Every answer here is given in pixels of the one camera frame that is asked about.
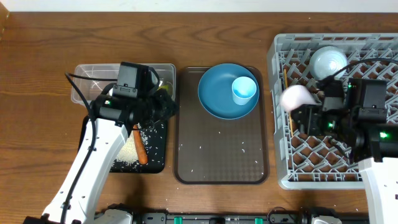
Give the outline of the orange carrot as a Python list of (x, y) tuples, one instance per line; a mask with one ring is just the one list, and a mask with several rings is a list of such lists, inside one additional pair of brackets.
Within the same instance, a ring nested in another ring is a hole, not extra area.
[(138, 161), (141, 165), (146, 165), (148, 163), (147, 153), (136, 124), (133, 126), (132, 134), (134, 138)]

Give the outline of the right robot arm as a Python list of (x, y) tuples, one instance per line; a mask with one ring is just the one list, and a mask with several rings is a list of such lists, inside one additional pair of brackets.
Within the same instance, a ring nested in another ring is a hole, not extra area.
[(332, 78), (321, 81), (322, 104), (302, 85), (282, 94), (282, 107), (300, 133), (329, 136), (350, 147), (364, 182), (371, 223), (397, 221), (397, 126), (387, 123), (387, 83), (351, 78), (346, 88)]

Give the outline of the dark blue plate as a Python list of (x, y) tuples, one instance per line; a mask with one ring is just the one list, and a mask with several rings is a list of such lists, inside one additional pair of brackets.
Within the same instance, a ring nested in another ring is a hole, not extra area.
[[(257, 92), (245, 105), (233, 101), (232, 83), (239, 77), (250, 77), (257, 85)], [(198, 98), (204, 109), (221, 119), (239, 119), (249, 114), (259, 100), (259, 84), (248, 68), (234, 64), (222, 63), (209, 68), (200, 78)]]

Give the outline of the pile of white rice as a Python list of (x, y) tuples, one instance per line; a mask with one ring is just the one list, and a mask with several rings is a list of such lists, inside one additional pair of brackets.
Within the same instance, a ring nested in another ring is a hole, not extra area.
[(127, 165), (132, 165), (136, 161), (139, 163), (132, 133), (128, 137), (125, 145), (122, 147), (119, 154), (116, 156), (116, 161), (125, 163)]

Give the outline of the light blue bowl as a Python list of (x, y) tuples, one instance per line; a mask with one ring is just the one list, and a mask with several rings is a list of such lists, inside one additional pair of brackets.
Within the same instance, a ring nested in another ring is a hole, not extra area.
[(335, 74), (347, 64), (348, 59), (341, 49), (334, 46), (326, 46), (315, 51), (310, 58), (308, 66), (312, 77), (316, 80), (322, 80)]

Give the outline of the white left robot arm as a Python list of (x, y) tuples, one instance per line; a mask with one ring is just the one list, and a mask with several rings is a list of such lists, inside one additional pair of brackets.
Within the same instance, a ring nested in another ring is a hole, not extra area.
[(102, 92), (89, 105), (85, 135), (60, 190), (41, 217), (26, 217), (24, 223), (132, 223), (133, 214), (117, 208), (95, 216), (109, 171), (135, 124), (151, 128), (176, 110), (165, 89), (145, 96)]

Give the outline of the wooden chopstick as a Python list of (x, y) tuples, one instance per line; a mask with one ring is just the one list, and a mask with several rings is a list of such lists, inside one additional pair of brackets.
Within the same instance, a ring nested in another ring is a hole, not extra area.
[[(283, 73), (284, 73), (284, 85), (285, 85), (285, 91), (289, 88), (288, 86), (288, 78), (287, 78), (287, 70), (284, 68), (283, 69)], [(284, 97), (284, 105), (289, 107), (289, 98), (288, 98), (289, 94), (287, 94)], [(290, 115), (290, 111), (287, 111), (288, 113), (288, 119), (289, 119), (289, 130), (290, 130), (290, 137), (294, 137), (294, 128), (293, 128), (293, 123), (292, 123), (292, 117)]]

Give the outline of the yellow green snack packet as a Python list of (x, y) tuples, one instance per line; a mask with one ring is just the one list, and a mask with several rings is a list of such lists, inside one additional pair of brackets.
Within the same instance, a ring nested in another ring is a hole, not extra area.
[(165, 90), (169, 95), (171, 94), (169, 84), (161, 85), (160, 87), (158, 87), (158, 90)]

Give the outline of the pink plastic cup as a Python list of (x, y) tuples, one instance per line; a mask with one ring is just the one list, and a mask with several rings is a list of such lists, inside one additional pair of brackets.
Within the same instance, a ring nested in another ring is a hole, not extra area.
[[(289, 107), (284, 105), (284, 97), (289, 94)], [(308, 91), (305, 86), (292, 85), (286, 91), (284, 90), (280, 97), (280, 104), (286, 111), (293, 111), (302, 105), (315, 105), (315, 101), (312, 94)]]

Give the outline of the light blue plastic cup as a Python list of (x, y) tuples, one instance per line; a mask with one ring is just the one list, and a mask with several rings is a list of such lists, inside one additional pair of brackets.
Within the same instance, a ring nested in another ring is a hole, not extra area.
[(237, 105), (247, 104), (257, 92), (256, 82), (250, 77), (239, 77), (231, 86), (233, 101)]

